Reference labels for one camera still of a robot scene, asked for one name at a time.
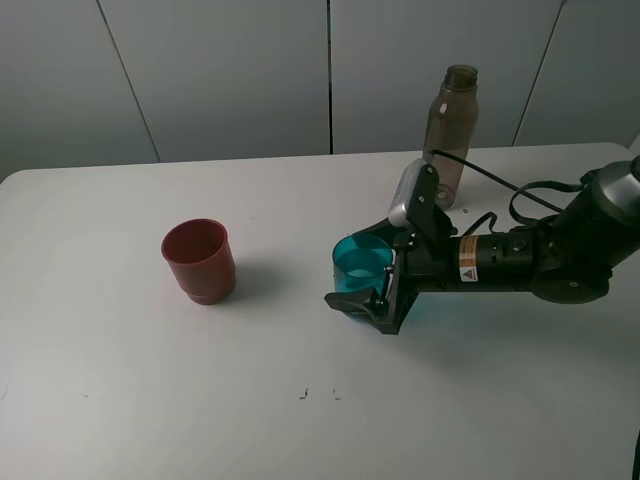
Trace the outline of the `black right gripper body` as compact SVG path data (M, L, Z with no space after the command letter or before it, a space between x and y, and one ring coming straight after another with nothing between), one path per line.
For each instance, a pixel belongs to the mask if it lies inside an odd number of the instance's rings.
M395 252L389 294L389 319L394 333L408 315L418 295L443 291L451 277L453 236L457 229L435 204L416 203L409 208L409 226L394 240L383 240Z

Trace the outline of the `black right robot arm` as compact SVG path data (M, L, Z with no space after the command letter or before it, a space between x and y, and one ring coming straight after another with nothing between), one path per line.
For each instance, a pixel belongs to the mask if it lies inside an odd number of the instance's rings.
M509 213L516 227L490 230L489 212L464 233L435 203L439 176L423 159L403 172L386 219L349 237L335 259L363 252L357 275L337 280L328 306L382 334L398 334L418 295L426 292L530 292L557 304L605 296L613 269L639 249L639 161L620 161L583 175L577 184L539 181L512 189L515 197L543 188L574 194L542 219Z

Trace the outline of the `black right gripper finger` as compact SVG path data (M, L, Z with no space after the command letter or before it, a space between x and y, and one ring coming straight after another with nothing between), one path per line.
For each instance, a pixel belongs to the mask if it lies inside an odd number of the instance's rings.
M384 310L384 301L374 287L325 295L326 304L335 311L361 320L376 320Z
M370 235L380 238L381 240L394 240L395 236L402 230L402 227L394 226L388 218L385 218L370 227L353 233L353 236Z

